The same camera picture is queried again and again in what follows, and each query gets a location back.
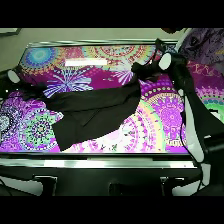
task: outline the colorful tablecloth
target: colorful tablecloth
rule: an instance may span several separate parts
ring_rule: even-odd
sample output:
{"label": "colorful tablecloth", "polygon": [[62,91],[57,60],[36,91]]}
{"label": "colorful tablecloth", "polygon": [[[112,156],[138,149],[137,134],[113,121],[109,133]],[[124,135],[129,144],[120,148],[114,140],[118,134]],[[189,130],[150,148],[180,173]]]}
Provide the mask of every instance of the colorful tablecloth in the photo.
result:
{"label": "colorful tablecloth", "polygon": [[[133,62],[146,63],[154,50],[154,45],[29,48],[20,62],[21,78],[34,85],[46,83],[47,97],[55,92],[119,87],[133,76]],[[71,58],[104,58],[108,64],[65,67],[65,60]],[[222,75],[193,62],[189,62],[188,68],[198,96],[208,109],[218,110],[224,122]],[[128,117],[119,130],[75,144],[67,152],[187,153],[179,136],[183,103],[169,77],[161,75],[157,83],[140,81],[140,84],[142,98],[136,113]],[[19,92],[14,92],[10,96],[18,95]],[[6,100],[0,111],[0,151],[60,152],[51,125],[62,117],[62,113],[48,111],[45,104],[37,100],[24,102],[19,97]],[[182,137],[186,143],[185,128]]]}

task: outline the black cloth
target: black cloth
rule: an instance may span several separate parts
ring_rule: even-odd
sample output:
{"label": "black cloth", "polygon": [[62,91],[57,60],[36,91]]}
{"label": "black cloth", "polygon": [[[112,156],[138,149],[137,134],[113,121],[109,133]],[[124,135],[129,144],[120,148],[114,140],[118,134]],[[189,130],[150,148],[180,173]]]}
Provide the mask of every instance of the black cloth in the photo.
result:
{"label": "black cloth", "polygon": [[117,130],[135,113],[141,97],[136,75],[120,87],[81,92],[55,93],[43,99],[48,110],[62,112],[63,119],[52,125],[60,150]]}

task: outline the gray floor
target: gray floor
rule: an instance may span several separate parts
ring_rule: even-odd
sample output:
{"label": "gray floor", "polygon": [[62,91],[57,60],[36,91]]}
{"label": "gray floor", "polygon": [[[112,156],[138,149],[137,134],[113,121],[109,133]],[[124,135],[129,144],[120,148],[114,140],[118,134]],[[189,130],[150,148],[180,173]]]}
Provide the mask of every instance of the gray floor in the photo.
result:
{"label": "gray floor", "polygon": [[31,42],[107,39],[179,39],[183,30],[168,34],[160,28],[23,28],[18,35],[0,37],[0,71],[18,64]]}

